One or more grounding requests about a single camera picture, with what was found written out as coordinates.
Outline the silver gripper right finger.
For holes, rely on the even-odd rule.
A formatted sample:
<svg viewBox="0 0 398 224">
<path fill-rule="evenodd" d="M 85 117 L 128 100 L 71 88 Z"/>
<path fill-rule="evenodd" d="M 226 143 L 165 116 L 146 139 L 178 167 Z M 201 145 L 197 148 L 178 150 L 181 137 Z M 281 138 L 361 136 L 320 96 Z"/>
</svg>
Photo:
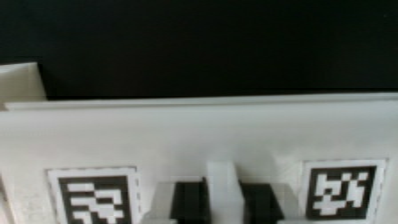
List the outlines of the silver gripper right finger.
<svg viewBox="0 0 398 224">
<path fill-rule="evenodd" d="M 268 183 L 240 183 L 243 194 L 243 224 L 277 224 L 284 213 Z"/>
</svg>

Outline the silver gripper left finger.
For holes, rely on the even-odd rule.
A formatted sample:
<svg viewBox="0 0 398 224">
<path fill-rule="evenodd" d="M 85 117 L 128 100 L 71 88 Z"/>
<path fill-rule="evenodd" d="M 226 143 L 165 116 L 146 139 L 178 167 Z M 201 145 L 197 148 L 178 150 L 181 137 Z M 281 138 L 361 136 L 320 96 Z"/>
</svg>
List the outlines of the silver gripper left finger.
<svg viewBox="0 0 398 224">
<path fill-rule="evenodd" d="M 211 223 L 206 180 L 176 183 L 171 219 L 178 224 Z"/>
</svg>

